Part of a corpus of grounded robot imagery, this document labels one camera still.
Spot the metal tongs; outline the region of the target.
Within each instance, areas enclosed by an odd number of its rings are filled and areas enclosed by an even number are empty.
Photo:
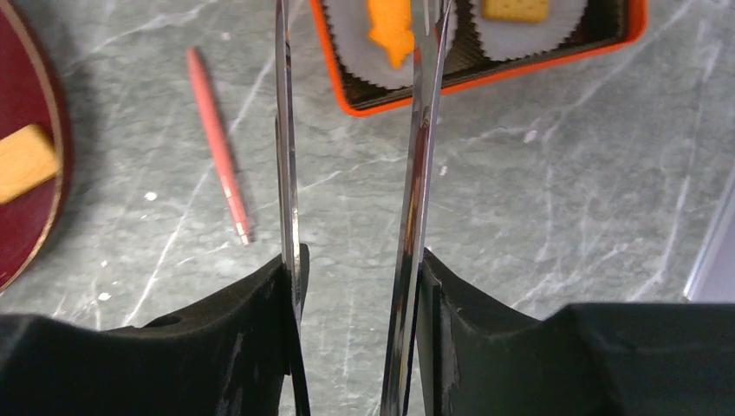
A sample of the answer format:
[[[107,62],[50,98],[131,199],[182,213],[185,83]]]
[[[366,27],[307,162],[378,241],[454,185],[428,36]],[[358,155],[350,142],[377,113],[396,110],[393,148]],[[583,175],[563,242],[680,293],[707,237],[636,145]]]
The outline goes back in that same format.
[[[419,299],[419,273],[424,257],[427,206],[446,38],[452,4],[449,1],[412,1],[410,12],[415,40],[413,107],[407,175],[400,223],[380,413],[407,413],[412,374],[414,336]],[[275,3],[276,161],[281,222],[282,263],[290,279],[292,337],[290,372],[296,412],[310,413],[309,395],[300,347],[300,324],[306,293],[299,241],[296,148],[292,106],[288,30],[289,4]]]

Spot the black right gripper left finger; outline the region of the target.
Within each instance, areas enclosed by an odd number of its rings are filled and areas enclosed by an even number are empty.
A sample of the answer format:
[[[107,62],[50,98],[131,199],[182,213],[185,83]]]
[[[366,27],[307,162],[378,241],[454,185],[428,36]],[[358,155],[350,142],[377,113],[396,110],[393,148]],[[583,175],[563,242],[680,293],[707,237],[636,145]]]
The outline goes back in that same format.
[[[140,328],[1,318],[4,415],[276,415],[286,376],[296,413],[309,414],[279,258]]]

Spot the dark red round plate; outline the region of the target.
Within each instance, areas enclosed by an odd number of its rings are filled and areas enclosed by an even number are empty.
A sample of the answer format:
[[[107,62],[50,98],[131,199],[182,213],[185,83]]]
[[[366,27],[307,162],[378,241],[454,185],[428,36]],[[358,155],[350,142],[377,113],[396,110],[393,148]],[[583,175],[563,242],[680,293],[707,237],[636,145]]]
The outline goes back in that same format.
[[[51,179],[1,203],[1,287],[6,289],[36,257],[70,189],[73,137],[56,72],[26,19],[11,1],[1,3],[1,139],[38,125],[59,157]]]

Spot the orange compartment box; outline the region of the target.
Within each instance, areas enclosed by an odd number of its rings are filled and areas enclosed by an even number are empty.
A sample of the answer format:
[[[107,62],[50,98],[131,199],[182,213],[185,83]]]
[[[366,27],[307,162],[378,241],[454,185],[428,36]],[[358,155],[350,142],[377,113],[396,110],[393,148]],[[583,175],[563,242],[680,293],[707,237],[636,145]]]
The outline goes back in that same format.
[[[412,86],[377,87],[347,71],[335,49],[326,2],[313,1],[310,6],[338,105],[356,117],[408,105]],[[610,53],[637,41],[647,27],[645,1],[586,1],[581,21],[571,36],[555,49],[509,61],[493,61],[481,49],[472,21],[472,2],[452,4],[443,75],[446,94]]]

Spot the square scalloped cracker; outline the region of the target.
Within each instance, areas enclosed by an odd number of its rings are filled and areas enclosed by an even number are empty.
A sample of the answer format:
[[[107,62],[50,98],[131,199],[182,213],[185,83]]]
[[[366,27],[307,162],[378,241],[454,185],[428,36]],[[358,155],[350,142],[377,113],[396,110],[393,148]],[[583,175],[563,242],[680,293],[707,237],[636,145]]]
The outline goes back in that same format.
[[[547,0],[484,0],[482,15],[488,20],[539,23],[549,15]]]

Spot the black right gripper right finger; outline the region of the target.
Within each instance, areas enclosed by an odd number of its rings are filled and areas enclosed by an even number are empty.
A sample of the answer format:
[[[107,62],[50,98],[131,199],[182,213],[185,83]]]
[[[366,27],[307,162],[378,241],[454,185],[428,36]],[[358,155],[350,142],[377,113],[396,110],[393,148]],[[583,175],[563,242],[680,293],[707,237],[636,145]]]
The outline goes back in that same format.
[[[731,415],[734,307],[572,303],[538,320],[431,252],[417,345],[428,415]]]

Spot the fish shaped orange cookie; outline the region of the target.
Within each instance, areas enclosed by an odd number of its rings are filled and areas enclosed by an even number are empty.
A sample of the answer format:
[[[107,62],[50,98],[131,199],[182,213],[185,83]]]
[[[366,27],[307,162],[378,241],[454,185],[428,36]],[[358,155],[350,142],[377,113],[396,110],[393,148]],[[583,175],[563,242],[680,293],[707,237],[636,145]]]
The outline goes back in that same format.
[[[368,38],[384,49],[393,68],[400,68],[414,50],[410,2],[367,0],[366,9],[371,22]]]

